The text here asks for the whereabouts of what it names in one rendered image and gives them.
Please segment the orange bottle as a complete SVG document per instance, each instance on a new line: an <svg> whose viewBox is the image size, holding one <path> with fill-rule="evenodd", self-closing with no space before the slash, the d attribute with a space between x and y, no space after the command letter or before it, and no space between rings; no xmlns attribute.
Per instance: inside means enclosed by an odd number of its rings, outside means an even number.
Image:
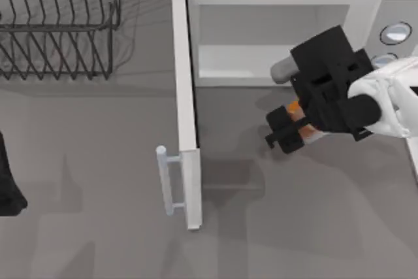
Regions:
<svg viewBox="0 0 418 279"><path fill-rule="evenodd" d="M290 103L287 106L287 111L294 122L305 117L302 108L298 104L298 101L293 101ZM298 133L302 137L305 144L311 144L327 135L327 133L316 129L310 124L301 127L298 130Z"/></svg>

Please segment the small round microwave knob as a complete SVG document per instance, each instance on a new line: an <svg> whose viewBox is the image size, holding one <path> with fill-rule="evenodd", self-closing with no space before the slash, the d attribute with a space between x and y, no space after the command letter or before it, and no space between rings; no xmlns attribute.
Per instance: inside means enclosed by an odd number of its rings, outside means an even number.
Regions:
<svg viewBox="0 0 418 279"><path fill-rule="evenodd" d="M396 61L397 59L398 59L398 56L396 54L387 53L387 54L374 56L371 59L371 63L372 63L372 65L375 69L379 69L379 68L382 68L382 67L386 66L387 64L389 64L393 61Z"/></svg>

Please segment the large round microwave knob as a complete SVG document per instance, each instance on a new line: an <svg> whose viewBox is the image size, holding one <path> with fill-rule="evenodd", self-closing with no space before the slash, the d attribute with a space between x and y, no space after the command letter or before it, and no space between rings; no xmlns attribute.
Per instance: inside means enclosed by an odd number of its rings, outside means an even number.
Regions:
<svg viewBox="0 0 418 279"><path fill-rule="evenodd" d="M380 41L387 46L401 44L409 39L412 26L407 22L397 22L384 27L379 35Z"/></svg>

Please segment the white microwave door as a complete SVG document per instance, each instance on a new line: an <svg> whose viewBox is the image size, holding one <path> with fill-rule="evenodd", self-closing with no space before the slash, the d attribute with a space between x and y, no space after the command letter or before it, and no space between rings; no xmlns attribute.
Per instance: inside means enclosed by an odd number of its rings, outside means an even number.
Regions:
<svg viewBox="0 0 418 279"><path fill-rule="evenodd" d="M201 152L197 140L186 0L172 0L178 144L187 229L202 226Z"/></svg>

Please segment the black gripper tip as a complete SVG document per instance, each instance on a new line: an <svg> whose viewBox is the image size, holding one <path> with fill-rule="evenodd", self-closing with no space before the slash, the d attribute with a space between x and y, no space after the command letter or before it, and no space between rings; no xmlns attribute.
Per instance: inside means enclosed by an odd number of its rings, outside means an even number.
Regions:
<svg viewBox="0 0 418 279"><path fill-rule="evenodd" d="M18 216L27 206L27 199L12 175L4 136L0 132L0 217Z"/></svg>

